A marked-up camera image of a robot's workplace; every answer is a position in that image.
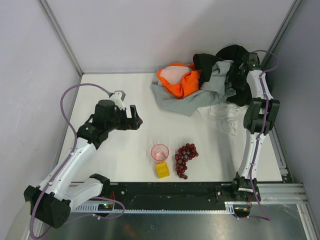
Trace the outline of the black cloth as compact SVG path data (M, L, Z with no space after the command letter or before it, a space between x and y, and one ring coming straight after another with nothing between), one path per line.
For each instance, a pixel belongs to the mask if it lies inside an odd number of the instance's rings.
M239 107L249 105L253 98L247 82L249 68L245 66L249 55L247 49L237 44L224 47L215 55L195 54L193 63L200 71L199 86L211 85L219 95Z

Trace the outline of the grey cloth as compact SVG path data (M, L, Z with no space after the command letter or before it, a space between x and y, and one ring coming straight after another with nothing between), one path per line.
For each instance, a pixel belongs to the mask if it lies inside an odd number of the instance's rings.
M200 90L183 99L177 99L169 94L163 86L153 82L151 89L157 105L162 110L190 117L198 108L225 102L227 98L236 95L236 91L232 88L227 77L232 64L232 60L216 62L211 68L212 73L209 76L209 81L205 82Z

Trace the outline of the white cloth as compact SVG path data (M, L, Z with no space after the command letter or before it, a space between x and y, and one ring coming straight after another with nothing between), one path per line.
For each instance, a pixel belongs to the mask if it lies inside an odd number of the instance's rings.
M219 104L199 107L197 112L219 131L236 136L238 133L238 117L247 110L247 106L222 102Z

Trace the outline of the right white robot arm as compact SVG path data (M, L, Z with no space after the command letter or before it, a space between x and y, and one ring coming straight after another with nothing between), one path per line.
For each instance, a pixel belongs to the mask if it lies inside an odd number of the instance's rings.
M243 158L235 178L232 180L231 195L237 201L258 198L257 166L262 145L273 129L280 108L280 101L274 99L266 81L268 72L258 61L258 52L247 53L243 59L241 72L251 91L251 101L243 119L246 129L246 143Z

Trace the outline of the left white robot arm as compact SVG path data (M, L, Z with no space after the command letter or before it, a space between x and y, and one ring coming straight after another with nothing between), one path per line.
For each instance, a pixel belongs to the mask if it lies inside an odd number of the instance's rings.
M37 186L29 185L23 195L30 202L30 214L55 229L69 218L70 212L91 198L99 196L110 180L97 173L91 175L74 190L69 185L84 163L99 149L114 130L138 130L143 123L135 105L130 106L131 116L121 100L99 100L94 113L76 133L72 146L52 172Z

